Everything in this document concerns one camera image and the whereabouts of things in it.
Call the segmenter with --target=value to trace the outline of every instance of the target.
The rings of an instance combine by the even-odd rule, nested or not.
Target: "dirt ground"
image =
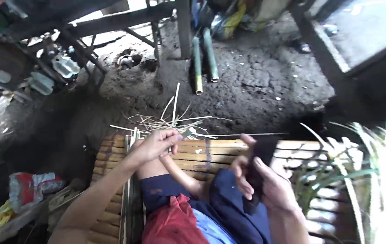
[[[8,172],[53,171],[66,180],[89,182],[102,138],[128,134],[109,125],[133,128],[126,118],[137,113],[159,117],[175,95],[177,82],[177,114],[191,104],[186,118],[212,115],[232,120],[206,120],[202,127],[209,134],[301,130],[297,122],[318,113],[314,108],[334,95],[315,58],[289,47],[299,32],[288,13],[264,30],[238,30],[228,41],[215,41],[220,80],[211,83],[204,75],[200,96],[194,94],[189,78],[190,61],[179,59],[176,21],[167,19],[160,26],[161,66],[154,71],[152,61],[130,70],[115,64],[129,48],[144,59],[153,57],[152,47],[119,32],[119,40],[96,50],[109,71],[98,92],[84,85],[87,74],[82,72],[77,79],[81,86],[70,84],[50,96],[35,96],[33,103],[0,99],[0,159],[8,162]],[[150,27],[137,31],[150,35]]]

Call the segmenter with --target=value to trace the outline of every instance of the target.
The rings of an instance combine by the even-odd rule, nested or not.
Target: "navy blue pants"
[[[245,214],[242,195],[231,170],[220,169],[209,190],[209,203],[195,200],[184,186],[170,175],[141,181],[142,199],[147,215],[169,203],[170,196],[190,197],[192,208],[201,211],[226,230],[237,243],[271,243],[267,209],[260,203],[254,215]]]

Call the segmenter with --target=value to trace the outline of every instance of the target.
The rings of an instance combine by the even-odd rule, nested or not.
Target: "red cloth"
[[[143,244],[209,243],[196,226],[196,217],[188,203],[189,197],[171,196],[170,203],[149,215],[143,234]]]

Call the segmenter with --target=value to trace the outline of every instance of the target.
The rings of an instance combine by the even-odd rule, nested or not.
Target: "person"
[[[248,135],[241,138],[249,148],[256,142]],[[122,163],[71,204],[49,243],[87,243],[91,226],[134,173],[147,212],[142,243],[309,243],[291,183],[277,165],[268,167],[254,158],[264,194],[256,213],[244,214],[242,196],[251,199],[254,194],[245,178],[249,155],[236,158],[231,169],[219,169],[212,181],[198,181],[168,155],[168,147],[176,154],[181,140],[175,130],[157,130],[137,141]]]

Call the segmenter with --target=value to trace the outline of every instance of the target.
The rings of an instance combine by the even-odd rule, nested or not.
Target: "red plastic bag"
[[[9,200],[14,212],[25,211],[43,200],[43,194],[59,191],[65,181],[55,173],[33,175],[14,173],[9,176]]]

